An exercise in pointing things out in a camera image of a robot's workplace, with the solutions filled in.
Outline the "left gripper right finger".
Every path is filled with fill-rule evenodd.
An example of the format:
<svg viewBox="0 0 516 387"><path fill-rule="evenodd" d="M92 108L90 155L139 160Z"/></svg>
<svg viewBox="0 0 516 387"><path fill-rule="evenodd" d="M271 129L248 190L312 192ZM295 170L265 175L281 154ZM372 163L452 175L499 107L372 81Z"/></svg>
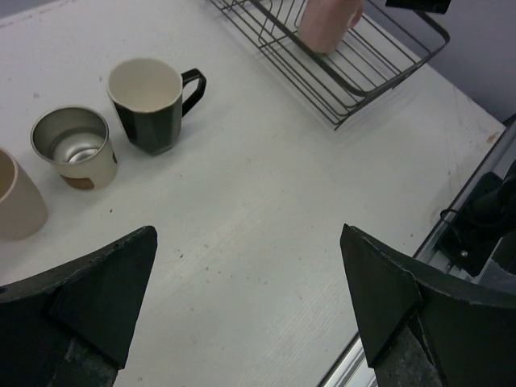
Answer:
<svg viewBox="0 0 516 387"><path fill-rule="evenodd" d="M380 386L513 386L515 297L440 272L345 225L347 284Z"/></svg>

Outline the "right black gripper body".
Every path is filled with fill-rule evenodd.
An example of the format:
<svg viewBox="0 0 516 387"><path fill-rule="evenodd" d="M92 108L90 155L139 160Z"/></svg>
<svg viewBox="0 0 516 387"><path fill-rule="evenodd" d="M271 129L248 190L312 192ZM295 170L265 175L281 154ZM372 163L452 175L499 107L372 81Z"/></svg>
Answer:
<svg viewBox="0 0 516 387"><path fill-rule="evenodd" d="M407 9L444 15L451 0L386 0L385 5L392 8Z"/></svg>

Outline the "black mug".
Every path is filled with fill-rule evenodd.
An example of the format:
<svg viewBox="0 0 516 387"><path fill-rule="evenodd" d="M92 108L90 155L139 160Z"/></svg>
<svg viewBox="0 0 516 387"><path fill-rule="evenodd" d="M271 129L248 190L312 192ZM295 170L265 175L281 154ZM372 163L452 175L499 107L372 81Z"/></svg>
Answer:
<svg viewBox="0 0 516 387"><path fill-rule="evenodd" d="M163 61L142 57L116 65L106 90L129 142L156 156L174 147L183 117L201 101L206 86L199 69L179 73Z"/></svg>

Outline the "beige plastic cup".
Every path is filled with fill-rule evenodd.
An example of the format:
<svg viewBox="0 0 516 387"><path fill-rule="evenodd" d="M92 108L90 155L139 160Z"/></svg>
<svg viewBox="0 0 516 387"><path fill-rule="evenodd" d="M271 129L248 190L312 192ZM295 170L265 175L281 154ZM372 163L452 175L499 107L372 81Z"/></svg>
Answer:
<svg viewBox="0 0 516 387"><path fill-rule="evenodd" d="M20 163L1 149L1 241L21 240L38 232L48 208Z"/></svg>

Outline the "metal cup with cream label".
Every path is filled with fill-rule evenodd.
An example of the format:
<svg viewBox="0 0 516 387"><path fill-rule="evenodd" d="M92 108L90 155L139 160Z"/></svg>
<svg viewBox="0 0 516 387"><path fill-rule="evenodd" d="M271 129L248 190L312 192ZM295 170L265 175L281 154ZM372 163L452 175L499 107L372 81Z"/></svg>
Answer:
<svg viewBox="0 0 516 387"><path fill-rule="evenodd" d="M83 106L65 106L42 116L31 130L31 146L74 189L103 189L118 172L106 120Z"/></svg>

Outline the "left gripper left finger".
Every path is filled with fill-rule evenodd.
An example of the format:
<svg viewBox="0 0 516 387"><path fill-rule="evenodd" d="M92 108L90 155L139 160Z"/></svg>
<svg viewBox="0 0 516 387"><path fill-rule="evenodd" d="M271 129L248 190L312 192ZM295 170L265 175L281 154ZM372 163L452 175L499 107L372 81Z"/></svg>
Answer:
<svg viewBox="0 0 516 387"><path fill-rule="evenodd" d="M141 227L1 287L3 386L112 386L129 355L156 257Z"/></svg>

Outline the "pink ceramic mug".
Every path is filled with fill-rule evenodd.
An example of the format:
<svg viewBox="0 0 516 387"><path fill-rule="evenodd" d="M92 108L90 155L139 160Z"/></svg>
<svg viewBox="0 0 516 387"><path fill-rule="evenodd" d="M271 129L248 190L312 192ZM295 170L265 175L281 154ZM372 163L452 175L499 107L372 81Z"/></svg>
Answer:
<svg viewBox="0 0 516 387"><path fill-rule="evenodd" d="M364 1L308 1L298 28L299 39L312 52L332 53L346 31L360 21L363 13Z"/></svg>

